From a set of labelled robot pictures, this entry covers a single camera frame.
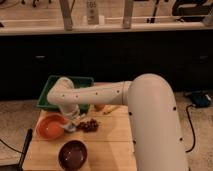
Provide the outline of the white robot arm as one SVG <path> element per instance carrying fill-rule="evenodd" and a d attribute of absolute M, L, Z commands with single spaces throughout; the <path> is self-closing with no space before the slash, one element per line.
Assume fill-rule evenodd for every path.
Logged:
<path fill-rule="evenodd" d="M 72 88 L 61 78 L 47 101 L 71 114 L 73 104 L 128 107 L 137 171 L 189 171 L 176 100 L 169 83 L 156 74 L 132 81 Z"/>

